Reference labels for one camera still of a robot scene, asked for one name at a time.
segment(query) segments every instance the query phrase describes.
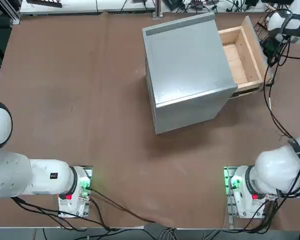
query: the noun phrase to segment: table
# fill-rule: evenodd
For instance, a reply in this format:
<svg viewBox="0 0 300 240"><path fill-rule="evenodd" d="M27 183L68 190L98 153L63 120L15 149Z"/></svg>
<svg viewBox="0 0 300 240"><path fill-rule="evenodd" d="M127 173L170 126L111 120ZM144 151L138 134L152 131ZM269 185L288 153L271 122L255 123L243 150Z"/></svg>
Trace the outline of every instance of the table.
<svg viewBox="0 0 300 240"><path fill-rule="evenodd" d="M92 165L94 188L165 226L221 228L226 208L223 167L253 164L260 152L285 141L279 141L261 92L229 100L213 120L155 135L142 28L187 16L25 18L13 27L0 73L0 101L14 121L4 149L29 158ZM218 14L217 27L239 26L244 17ZM250 14L252 22L259 17ZM176 51L182 54L189 43ZM291 46L290 55L300 56L300 45ZM271 96L276 117L291 134L300 135L300 61L289 59L279 69ZM56 206L51 195L24 199ZM143 224L103 201L99 204L112 227ZM91 209L90 218L97 216ZM96 227L82 220L72 223ZM236 219L235 226L244 223ZM56 224L0 199L0 227L43 226ZM300 230L300 199L286 201L272 226Z"/></svg>

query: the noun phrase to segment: wire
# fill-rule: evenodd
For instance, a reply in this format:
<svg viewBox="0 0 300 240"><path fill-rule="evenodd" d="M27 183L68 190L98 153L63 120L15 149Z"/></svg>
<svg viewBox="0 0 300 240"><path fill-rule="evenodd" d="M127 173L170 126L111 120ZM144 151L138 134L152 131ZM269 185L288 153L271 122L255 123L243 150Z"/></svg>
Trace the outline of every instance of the wire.
<svg viewBox="0 0 300 240"><path fill-rule="evenodd" d="M26 208L25 206L22 206L17 200L14 200L14 202L19 206L21 207L22 209L28 211L28 212L31 212L31 213L37 213L37 214L41 214L41 215L45 215L45 216L49 216L52 220L54 220L55 222L57 222L63 229L65 230L69 230L69 231L72 231L72 230L75 230L77 232L85 232L87 230L86 229L78 229L78 228L75 228L74 226L72 226L66 219L64 219L63 217L60 217L58 215L54 215L54 214L51 214L51 213L47 213L47 212L44 212L43 210L41 209L38 209L39 211L35 211L33 209L29 209L29 208ZM54 219L52 216L56 217L56 218L59 218L63 221L65 221L71 228L68 228L68 227L65 227L62 223L60 223L58 220Z"/></svg>
<svg viewBox="0 0 300 240"><path fill-rule="evenodd" d="M185 1L186 1L186 0L183 0L183 2L182 2L181 4L179 4L179 7L178 7L178 9L177 9L176 12L175 12L176 14L177 14L178 11L180 10L180 8L181 8L181 9L185 9Z"/></svg>
<svg viewBox="0 0 300 240"><path fill-rule="evenodd" d="M27 203L25 200L19 198L19 197L11 197L15 203L17 203L20 207L22 207L23 209L24 206L21 206L21 205L25 205L25 206L28 206L28 207L32 207L32 208L35 208L37 210L42 210L42 211L47 211L47 212L52 212L52 213L57 213L57 215L59 214L65 214L65 215L70 215L70 216L73 216L73 217L76 217L78 219L82 219L84 221L87 221L87 222L91 222L91 223L95 223L95 224L98 224L100 226L103 226L103 224L101 222L98 222L98 221L94 221L94 220L91 220L89 218L85 218L85 217L82 217L82 216L78 216L78 215L75 215L73 213L70 213L70 212L66 212L66 211L60 211L60 210L53 210L53 209L48 209L48 208L44 208L44 207L40 207L38 205L34 205L34 204L30 204L30 203ZM38 214L43 214L42 212L38 212L38 211L34 211L34 210L31 210L31 209L28 209L30 210L30 212L34 212L34 213L38 213Z"/></svg>
<svg viewBox="0 0 300 240"><path fill-rule="evenodd" d="M146 0L142 0L142 2L143 2L145 10L148 11L147 6L146 6Z"/></svg>
<svg viewBox="0 0 300 240"><path fill-rule="evenodd" d="M213 235L213 237L212 238L210 238L210 240L212 240L212 239L214 239L219 233L221 233L222 231L220 230L220 231L218 231L215 235Z"/></svg>
<svg viewBox="0 0 300 240"><path fill-rule="evenodd" d="M298 56L288 56L288 55L282 55L283 57L286 57L288 59L299 59L300 60L300 57Z"/></svg>
<svg viewBox="0 0 300 240"><path fill-rule="evenodd" d="M127 213L131 214L132 216L136 217L137 219L140 219L140 220L142 220L142 221L144 221L144 222L148 222L148 223L155 223L155 222L152 221L152 220L148 220L148 219L146 219L146 218L144 218L144 217L141 217L141 216L135 214L134 212L130 211L129 209L124 208L124 207L121 206L120 204L116 203L115 201L113 201L112 199L110 199L110 198L107 197L106 195L102 194L101 192L99 192L99 191L93 189L92 187L89 188L89 190L91 190L91 191L95 192L96 194L100 195L100 196L103 197L104 199L106 199L106 200L108 200L109 202L111 202L112 204L116 205L118 208L120 208L120 209L123 210L124 212L127 212Z"/></svg>
<svg viewBox="0 0 300 240"><path fill-rule="evenodd" d="M45 239L45 240L48 240L48 238L47 238L47 236L46 236L46 232L45 232L45 229L44 229L44 228L42 228L42 232L43 232L44 239Z"/></svg>
<svg viewBox="0 0 300 240"><path fill-rule="evenodd" d="M122 12L122 10L124 9L126 3L127 3L127 0L124 1L124 4L122 5L122 8L121 8L120 12Z"/></svg>
<svg viewBox="0 0 300 240"><path fill-rule="evenodd" d="M203 237L201 238L201 240L204 240L206 238L206 231L203 231Z"/></svg>
<svg viewBox="0 0 300 240"><path fill-rule="evenodd" d="M131 229L125 229L125 230L122 230L122 231L118 231L118 232L114 232L114 233L106 233L106 234L100 234L100 235L90 235L88 236L89 238L98 238L98 237L102 237L102 238L105 238L105 237L110 237L110 236L114 236L114 235L117 235L117 234L121 234L121 233L124 233L124 232L128 232L128 231L143 231L145 232L146 234L149 235L149 237L151 237L153 240L157 240L152 234L150 234L148 231L144 230L144 229L139 229L139 228L131 228ZM82 237L78 237L74 240L81 240L81 239L87 239L87 236L82 236Z"/></svg>
<svg viewBox="0 0 300 240"><path fill-rule="evenodd" d="M93 203L93 205L95 206L95 208L96 208L96 210L97 210L97 212L98 212L100 221L101 221L102 226L104 227L104 229L105 229L106 231L108 231L108 232L113 231L110 227L108 227L108 226L105 224L105 222L104 222L104 220L103 220L103 217L102 217L102 215L101 215L100 207L99 207L99 205L97 204L97 202L96 202L92 197L90 197L90 201L91 201L91 202Z"/></svg>
<svg viewBox="0 0 300 240"><path fill-rule="evenodd" d="M212 9L215 9L216 12L218 12L218 7L217 5L215 4L214 0L211 0L212 3L213 3L213 8Z"/></svg>

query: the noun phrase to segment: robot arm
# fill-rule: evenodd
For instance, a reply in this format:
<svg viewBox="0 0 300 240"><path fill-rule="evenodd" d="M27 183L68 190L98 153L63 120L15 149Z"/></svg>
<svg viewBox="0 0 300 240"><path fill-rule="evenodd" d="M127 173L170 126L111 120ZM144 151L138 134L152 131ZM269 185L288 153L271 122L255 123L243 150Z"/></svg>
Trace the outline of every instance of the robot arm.
<svg viewBox="0 0 300 240"><path fill-rule="evenodd" d="M279 45L285 41L283 36L289 36L291 42L300 43L300 0L295 0L288 10L274 10L268 19L267 28L268 42L275 41ZM255 165L237 168L229 184L240 218L262 218L266 199L276 198L278 193L288 194L294 183L293 190L300 187L300 176L296 181L300 170L299 152L287 144L262 152Z"/></svg>
<svg viewBox="0 0 300 240"><path fill-rule="evenodd" d="M9 140L12 129L11 113L0 102L0 149ZM55 159L28 159L0 150L0 198L57 194L59 210L83 217L90 195L86 188L90 184L83 167Z"/></svg>
<svg viewBox="0 0 300 240"><path fill-rule="evenodd" d="M270 37L279 42L284 34L291 36L291 42L300 43L300 0L295 0L289 9L275 10L269 18L267 29Z"/></svg>

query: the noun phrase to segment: open drawer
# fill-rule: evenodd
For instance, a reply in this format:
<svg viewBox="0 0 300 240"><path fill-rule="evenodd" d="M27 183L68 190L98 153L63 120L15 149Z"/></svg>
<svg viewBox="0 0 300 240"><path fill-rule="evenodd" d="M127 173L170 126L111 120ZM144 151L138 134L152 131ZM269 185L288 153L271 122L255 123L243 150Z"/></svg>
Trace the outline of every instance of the open drawer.
<svg viewBox="0 0 300 240"><path fill-rule="evenodd" d="M258 91L263 86L267 62L248 16L241 26L218 31L238 89L232 98Z"/></svg>

